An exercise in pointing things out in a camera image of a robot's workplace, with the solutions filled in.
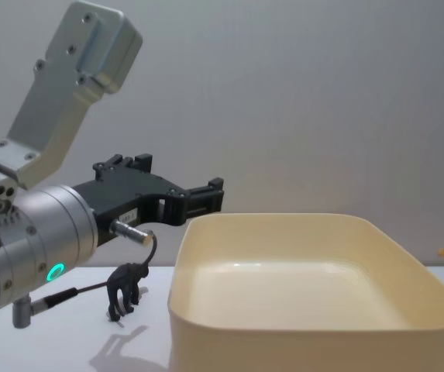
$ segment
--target black cable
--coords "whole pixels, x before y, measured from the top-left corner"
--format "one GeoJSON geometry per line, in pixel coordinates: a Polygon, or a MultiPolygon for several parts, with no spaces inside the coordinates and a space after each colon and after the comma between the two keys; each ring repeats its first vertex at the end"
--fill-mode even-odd
{"type": "MultiPolygon", "coordinates": [[[[158,239],[157,239],[156,235],[154,235],[154,234],[152,235],[152,240],[153,240],[153,248],[151,248],[150,255],[144,260],[142,265],[149,265],[155,255],[156,251],[157,251],[158,239]]],[[[46,309],[52,308],[53,306],[59,305],[62,302],[70,300],[71,298],[79,295],[80,293],[84,293],[87,291],[93,291],[94,289],[102,288],[102,287],[106,286],[108,283],[110,283],[110,282],[103,281],[101,283],[89,285],[88,287],[83,287],[80,289],[76,289],[75,287],[69,288],[64,291],[57,292],[55,294],[41,298],[37,302],[43,301],[46,304],[46,309]]]]}

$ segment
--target white table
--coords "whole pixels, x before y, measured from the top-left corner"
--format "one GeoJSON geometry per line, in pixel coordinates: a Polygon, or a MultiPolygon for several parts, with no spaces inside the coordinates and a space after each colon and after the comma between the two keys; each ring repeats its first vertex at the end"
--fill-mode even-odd
{"type": "MultiPolygon", "coordinates": [[[[31,294],[33,300],[70,287],[106,280],[112,268],[79,268],[31,294]]],[[[444,281],[444,267],[430,267],[444,281]]],[[[12,309],[0,310],[0,371],[169,371],[167,297],[172,267],[153,267],[141,282],[143,296],[120,323],[108,320],[105,289],[80,294],[33,318],[27,329],[12,327],[12,309]]]]}

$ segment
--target cream plastic bin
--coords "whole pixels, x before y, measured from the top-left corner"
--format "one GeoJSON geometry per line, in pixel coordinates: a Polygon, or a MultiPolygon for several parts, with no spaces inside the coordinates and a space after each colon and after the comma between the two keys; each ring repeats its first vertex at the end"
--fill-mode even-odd
{"type": "Polygon", "coordinates": [[[444,372],[444,284],[348,215],[194,220],[169,310],[175,372],[444,372]]]}

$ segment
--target white backdrop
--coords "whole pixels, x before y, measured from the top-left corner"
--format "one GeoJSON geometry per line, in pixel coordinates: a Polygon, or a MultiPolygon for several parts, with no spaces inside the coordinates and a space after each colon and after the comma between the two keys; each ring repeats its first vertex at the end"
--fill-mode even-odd
{"type": "MultiPolygon", "coordinates": [[[[94,162],[149,152],[180,186],[225,178],[225,212],[359,215],[442,262],[444,1],[101,3],[132,20],[143,48],[44,184],[78,184],[94,162]]],[[[0,139],[69,4],[0,0],[0,139]]],[[[155,264],[172,264],[184,229],[156,229],[155,264]]],[[[90,264],[137,251],[119,240],[90,264]]]]}

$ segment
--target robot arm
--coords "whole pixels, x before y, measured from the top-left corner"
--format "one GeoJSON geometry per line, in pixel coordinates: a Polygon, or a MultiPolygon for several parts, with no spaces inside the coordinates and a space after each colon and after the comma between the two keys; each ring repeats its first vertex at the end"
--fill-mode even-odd
{"type": "Polygon", "coordinates": [[[88,108],[121,88],[141,44],[121,12],[75,2],[36,62],[33,86],[0,141],[0,308],[30,303],[28,293],[117,235],[141,243],[140,223],[177,226],[221,209],[221,179],[179,188],[150,173],[147,154],[97,163],[95,180],[74,188],[29,190],[59,168],[88,108]]]}

